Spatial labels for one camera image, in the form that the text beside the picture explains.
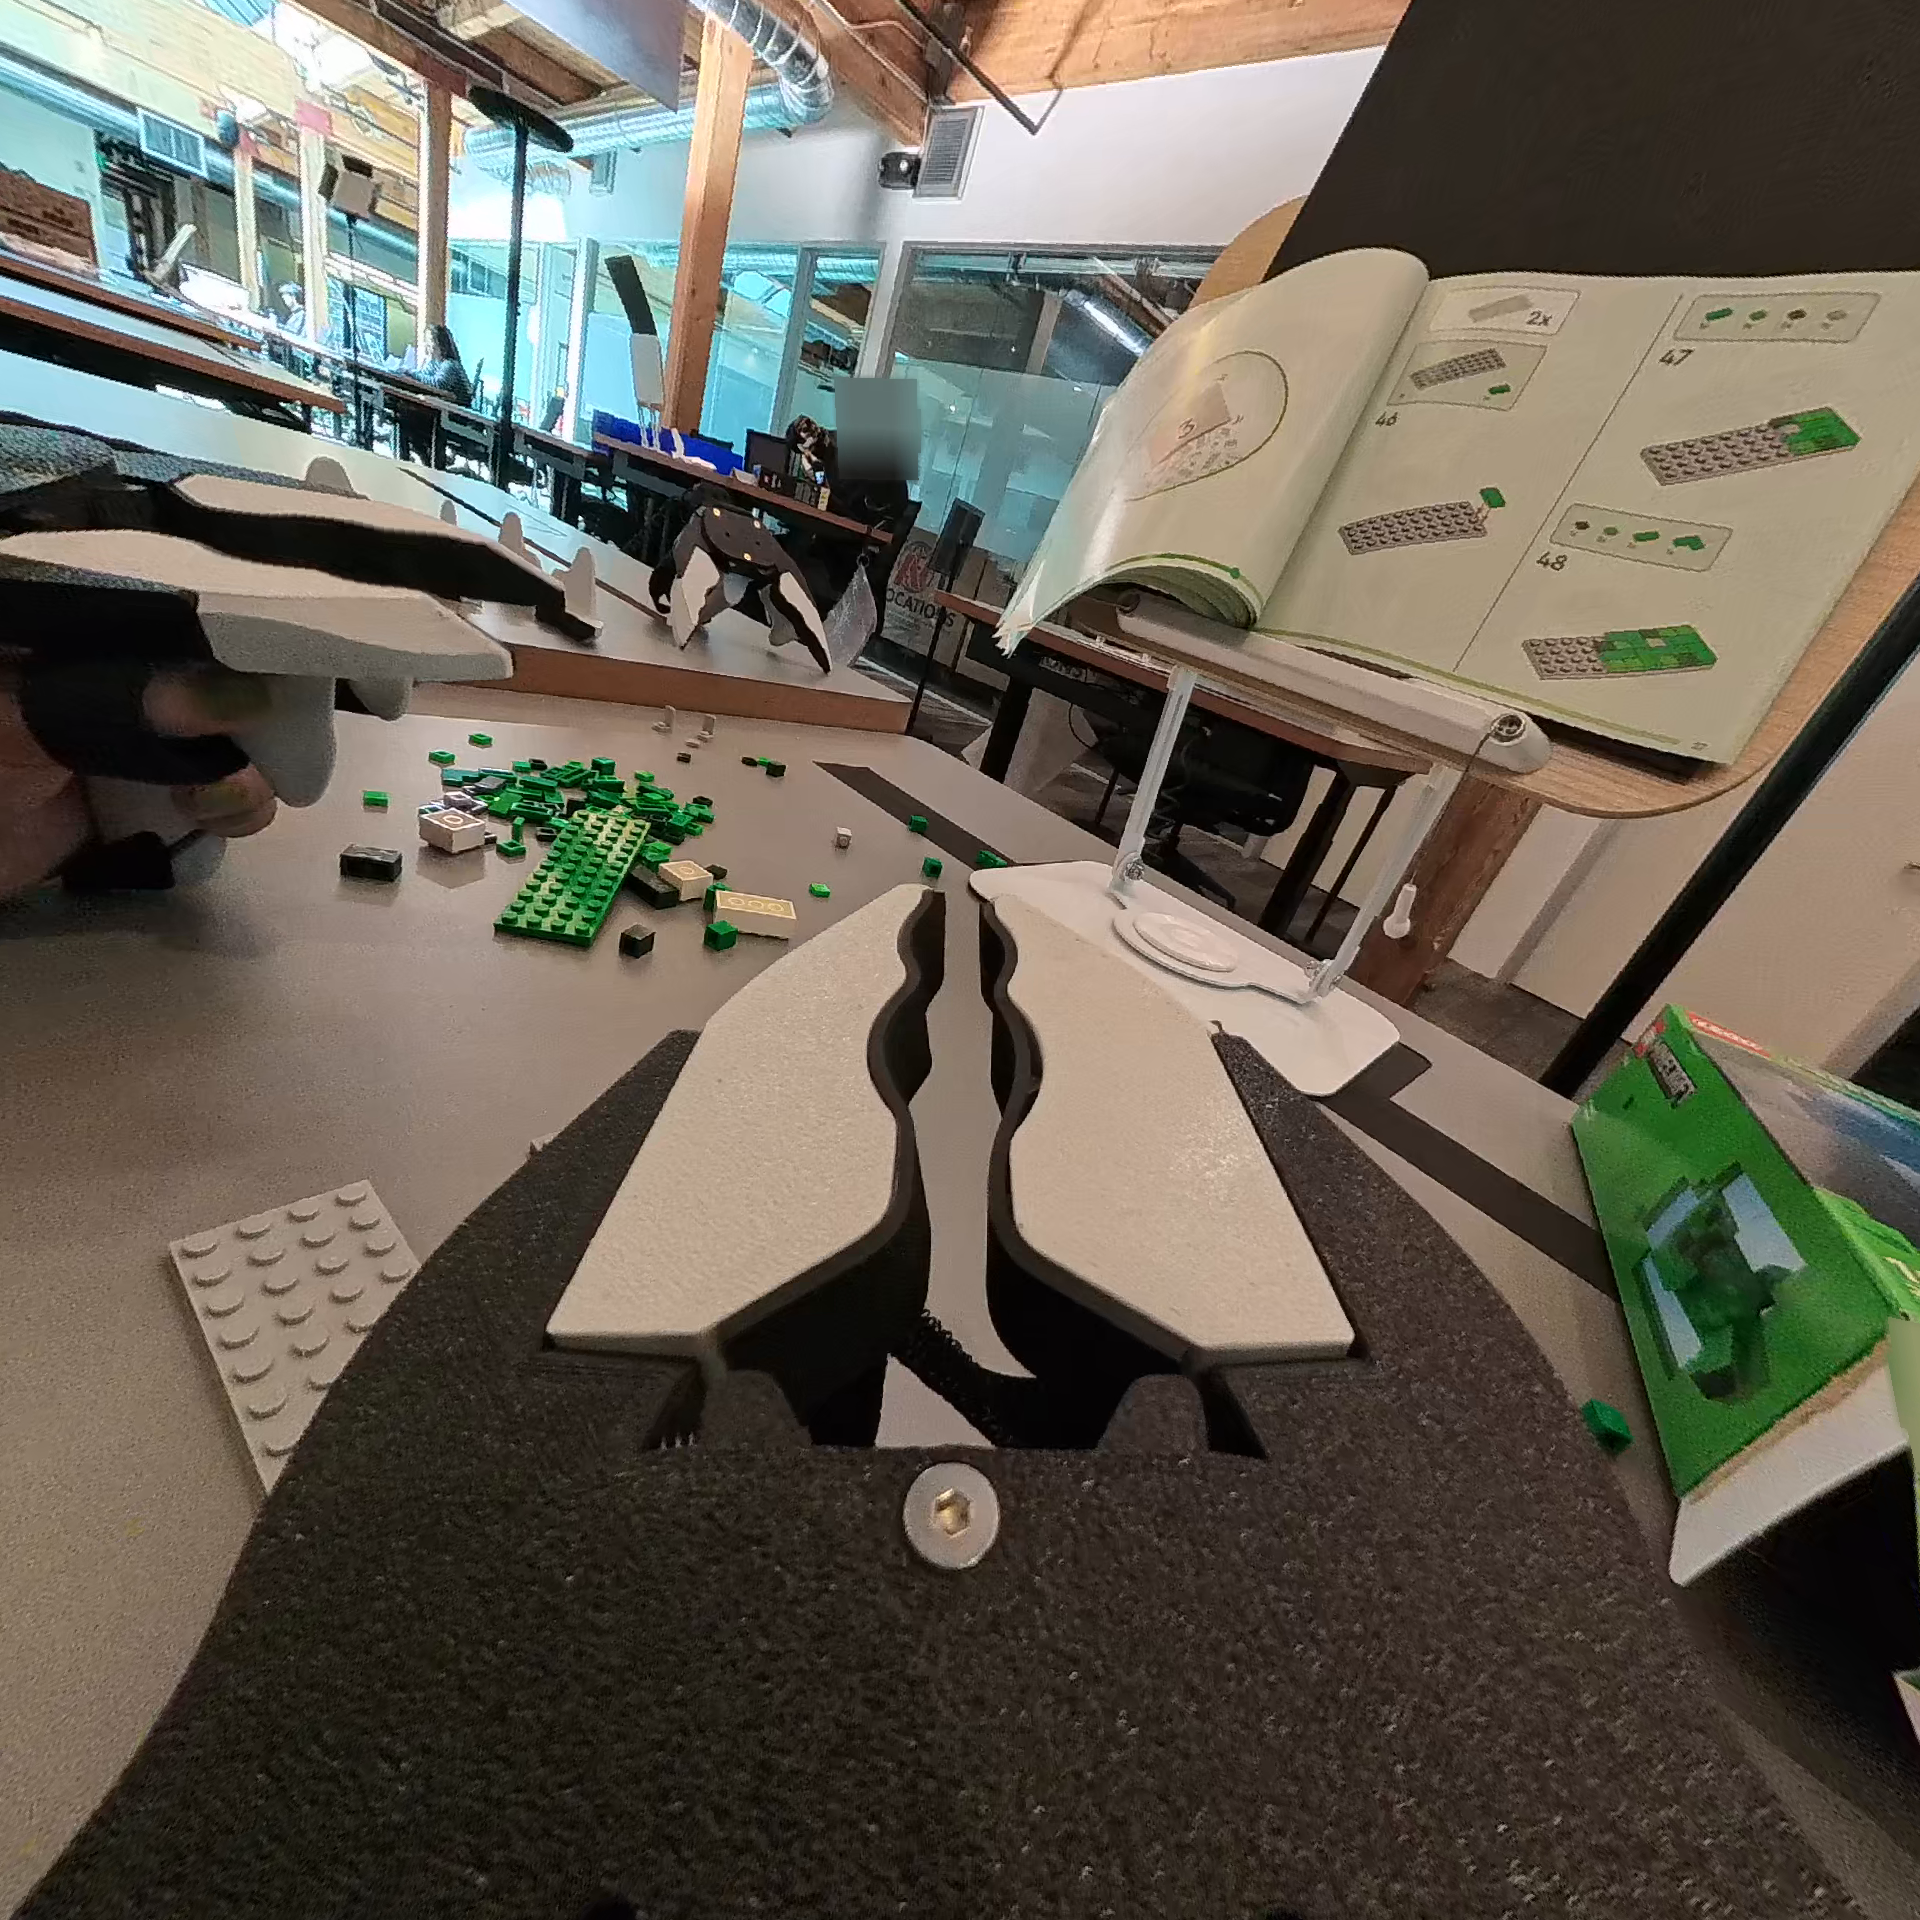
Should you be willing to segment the silver air duct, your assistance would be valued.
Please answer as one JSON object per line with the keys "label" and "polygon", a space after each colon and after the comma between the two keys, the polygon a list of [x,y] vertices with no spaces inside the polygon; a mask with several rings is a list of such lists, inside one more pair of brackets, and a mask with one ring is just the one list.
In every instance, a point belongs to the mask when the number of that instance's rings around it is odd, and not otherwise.
{"label": "silver air duct", "polygon": [[765,3],[690,3],[733,35],[772,80],[749,91],[747,121],[757,132],[799,132],[829,119],[837,102],[824,50],[808,30],[788,24]]}

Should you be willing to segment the building instruction booklet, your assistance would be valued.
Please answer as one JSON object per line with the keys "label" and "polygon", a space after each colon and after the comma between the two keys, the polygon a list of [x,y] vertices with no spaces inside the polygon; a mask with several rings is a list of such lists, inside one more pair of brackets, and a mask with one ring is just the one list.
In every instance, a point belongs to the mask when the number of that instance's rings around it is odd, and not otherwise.
{"label": "building instruction booklet", "polygon": [[1915,271],[1491,272],[1335,252],[1181,317],[1001,624],[1094,591],[1726,764],[1918,463]]}

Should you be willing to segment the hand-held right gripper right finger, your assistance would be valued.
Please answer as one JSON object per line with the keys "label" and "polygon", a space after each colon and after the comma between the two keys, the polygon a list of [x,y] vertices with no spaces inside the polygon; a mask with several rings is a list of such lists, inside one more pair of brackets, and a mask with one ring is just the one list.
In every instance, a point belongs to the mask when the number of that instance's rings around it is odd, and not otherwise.
{"label": "hand-held right gripper right finger", "polygon": [[1013,1251],[1189,1372],[1348,1359],[1354,1324],[1204,1022],[1028,901],[982,919],[1037,1049],[1007,1141]]}

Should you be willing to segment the wooden beam leg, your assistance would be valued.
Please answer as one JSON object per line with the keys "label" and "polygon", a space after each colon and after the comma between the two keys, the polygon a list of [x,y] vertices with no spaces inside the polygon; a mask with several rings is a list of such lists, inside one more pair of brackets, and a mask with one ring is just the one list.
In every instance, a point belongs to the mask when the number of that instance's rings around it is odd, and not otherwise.
{"label": "wooden beam leg", "polygon": [[1542,806],[1516,788],[1462,780],[1408,869],[1416,889],[1408,935],[1395,940],[1379,925],[1370,928],[1348,980],[1395,1004],[1416,1004]]}

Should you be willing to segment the wooden post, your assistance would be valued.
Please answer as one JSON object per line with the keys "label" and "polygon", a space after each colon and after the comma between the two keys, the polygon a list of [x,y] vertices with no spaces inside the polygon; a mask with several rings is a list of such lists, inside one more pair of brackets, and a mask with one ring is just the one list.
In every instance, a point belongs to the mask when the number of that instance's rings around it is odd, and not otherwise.
{"label": "wooden post", "polygon": [[755,67],[751,44],[708,17],[698,55],[660,406],[663,425],[680,433],[698,433],[705,423]]}

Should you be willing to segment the white book stand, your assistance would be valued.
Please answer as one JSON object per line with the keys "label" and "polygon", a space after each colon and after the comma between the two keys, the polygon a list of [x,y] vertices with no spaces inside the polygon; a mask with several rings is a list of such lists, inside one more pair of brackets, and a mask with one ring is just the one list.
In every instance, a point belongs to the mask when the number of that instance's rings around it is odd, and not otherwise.
{"label": "white book stand", "polygon": [[[1368,933],[1381,922],[1396,940],[1411,933],[1414,863],[1462,780],[1542,770],[1552,756],[1548,734],[1521,708],[1229,628],[1143,589],[1093,589],[1066,614],[1070,624],[1130,647],[1164,670],[1164,712],[1136,799],[1111,869],[1054,863],[982,871],[972,893],[1001,921],[1020,904],[1065,931],[1080,971],[1090,971],[1101,952],[1155,980],[1190,1019],[1257,1047],[1299,1093],[1343,1093],[1400,1042],[1392,1021],[1347,990]],[[1147,876],[1151,819],[1198,691],[1299,733],[1368,742],[1412,760],[1411,814],[1330,959],[1289,961],[1179,907]]]}

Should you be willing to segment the green toy box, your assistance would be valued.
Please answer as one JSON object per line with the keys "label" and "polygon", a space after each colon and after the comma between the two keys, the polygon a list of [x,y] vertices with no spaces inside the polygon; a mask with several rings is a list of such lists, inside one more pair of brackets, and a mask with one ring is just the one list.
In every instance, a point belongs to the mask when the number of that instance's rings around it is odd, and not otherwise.
{"label": "green toy box", "polygon": [[1678,1006],[1572,1116],[1693,1586],[1916,1467],[1918,1114]]}

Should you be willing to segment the black and white gripper device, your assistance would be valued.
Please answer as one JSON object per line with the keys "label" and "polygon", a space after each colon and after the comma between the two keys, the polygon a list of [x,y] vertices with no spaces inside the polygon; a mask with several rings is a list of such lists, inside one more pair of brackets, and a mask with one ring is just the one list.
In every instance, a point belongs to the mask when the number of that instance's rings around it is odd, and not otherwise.
{"label": "black and white gripper device", "polygon": [[647,582],[675,648],[685,653],[708,631],[728,604],[728,582],[743,582],[759,596],[772,647],[799,645],[823,672],[834,672],[823,612],[780,541],[724,490],[698,486],[687,507],[679,537]]}

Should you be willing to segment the person's left hand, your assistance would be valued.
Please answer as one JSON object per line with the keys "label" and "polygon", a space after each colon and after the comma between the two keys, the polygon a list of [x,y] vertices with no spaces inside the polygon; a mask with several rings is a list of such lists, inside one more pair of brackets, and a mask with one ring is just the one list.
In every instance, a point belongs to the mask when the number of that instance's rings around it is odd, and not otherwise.
{"label": "person's left hand", "polygon": [[[30,728],[20,706],[22,672],[4,663],[2,678],[2,895],[16,901],[53,885],[61,871],[93,853],[100,831],[83,776]],[[149,669],[136,711],[162,738],[216,738],[250,728],[272,712],[275,685],[220,664]],[[247,762],[219,780],[188,783],[164,795],[167,825],[187,838],[191,879],[219,866],[225,843],[252,838],[277,819],[277,788]]]}

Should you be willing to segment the grey table with brown edge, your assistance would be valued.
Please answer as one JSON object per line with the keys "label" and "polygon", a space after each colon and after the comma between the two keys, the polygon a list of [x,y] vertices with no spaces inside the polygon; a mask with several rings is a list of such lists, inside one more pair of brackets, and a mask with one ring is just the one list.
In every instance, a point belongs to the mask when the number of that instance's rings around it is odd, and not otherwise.
{"label": "grey table with brown edge", "polygon": [[[185,460],[247,468],[301,482],[316,460],[333,460],[354,493],[425,516],[455,511],[459,526],[496,538],[517,512],[511,496],[461,475],[426,475],[384,455],[258,423],[187,397],[164,397],[103,376],[2,355],[8,416],[85,430]],[[514,610],[480,618],[514,657],[504,689],[630,708],[680,708],[722,718],[784,722],[899,736],[906,702],[853,669],[823,672],[799,647],[776,647],[765,626],[724,610],[705,635],[679,647],[648,600],[648,573],[617,549],[518,511],[532,556],[551,568],[576,554],[592,558],[592,642],[570,641]]]}

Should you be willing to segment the black partition panel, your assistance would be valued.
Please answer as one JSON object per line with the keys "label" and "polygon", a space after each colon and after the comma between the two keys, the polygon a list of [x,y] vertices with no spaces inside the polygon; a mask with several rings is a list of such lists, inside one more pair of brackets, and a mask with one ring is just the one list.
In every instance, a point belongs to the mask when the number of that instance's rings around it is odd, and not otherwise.
{"label": "black partition panel", "polygon": [[1918,267],[1915,3],[1414,3],[1267,277]]}

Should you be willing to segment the grey studded brick plate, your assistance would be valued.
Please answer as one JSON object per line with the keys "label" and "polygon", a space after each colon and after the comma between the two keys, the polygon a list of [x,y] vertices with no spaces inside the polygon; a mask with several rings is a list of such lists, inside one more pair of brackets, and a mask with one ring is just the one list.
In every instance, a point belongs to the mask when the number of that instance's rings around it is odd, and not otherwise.
{"label": "grey studded brick plate", "polygon": [[167,1259],[270,1495],[420,1260],[368,1180],[188,1233]]}

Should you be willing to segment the black metal frame bar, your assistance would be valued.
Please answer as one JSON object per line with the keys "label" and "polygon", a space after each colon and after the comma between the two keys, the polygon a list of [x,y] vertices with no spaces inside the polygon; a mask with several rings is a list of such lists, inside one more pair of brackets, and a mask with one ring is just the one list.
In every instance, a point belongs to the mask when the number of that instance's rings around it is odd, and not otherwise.
{"label": "black metal frame bar", "polygon": [[1677,972],[1716,915],[1733,901],[1809,797],[1883,706],[1918,655],[1918,582],[1901,594],[1861,657],[1792,736],[1740,804],[1733,825],[1652,922],[1646,937],[1551,1058],[1541,1086],[1575,1096],[1636,1029],[1645,1009]]}

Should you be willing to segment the grey desk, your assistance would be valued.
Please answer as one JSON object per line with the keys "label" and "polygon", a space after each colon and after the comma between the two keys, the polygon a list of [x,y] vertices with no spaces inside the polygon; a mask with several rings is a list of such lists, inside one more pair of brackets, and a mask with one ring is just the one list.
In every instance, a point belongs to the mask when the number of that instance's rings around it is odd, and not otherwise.
{"label": "grey desk", "polygon": [[[429,752],[493,731],[522,756],[665,770],[645,708],[451,686],[392,725],[347,717],[325,803],[240,840],[212,881],[4,907],[4,1916],[128,1769],[196,1652],[265,1501],[180,1285],[174,1238],[368,1179],[430,1256],[531,1155],[673,1031],[708,1021],[765,952],[708,957],[667,916],[655,957],[496,938],[504,865],[425,855],[338,876],[349,844],[413,849]],[[1020,861],[1101,844],[905,734],[722,718],[694,758],[721,858],[757,893],[826,881],[826,921],[919,871],[919,840],[819,762],[866,764]],[[834,831],[853,829],[850,851]],[[931,1015],[916,1119],[931,1304],[982,1363],[976,1263],[995,1135],[978,978]],[[1595,1224],[1570,1103],[1408,1012],[1432,1068],[1400,1100]],[[1466,1251],[1572,1403],[1645,1422],[1613,1300],[1338,1127]],[[1849,1699],[1825,1647],[1760,1652],[1715,1588],[1678,1595],[1750,1761],[1872,1916],[1916,1916],[1916,1754],[1889,1681]]]}

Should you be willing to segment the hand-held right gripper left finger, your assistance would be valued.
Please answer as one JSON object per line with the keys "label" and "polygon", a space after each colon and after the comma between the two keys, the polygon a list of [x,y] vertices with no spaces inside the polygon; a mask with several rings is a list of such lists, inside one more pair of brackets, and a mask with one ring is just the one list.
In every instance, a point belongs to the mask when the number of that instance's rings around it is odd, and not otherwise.
{"label": "hand-held right gripper left finger", "polygon": [[949,898],[905,882],[745,985],[705,1026],[546,1323],[565,1353],[865,1370],[915,1323],[926,1270],[874,1309],[877,1342],[803,1320],[925,1224],[911,1100],[947,972]]}

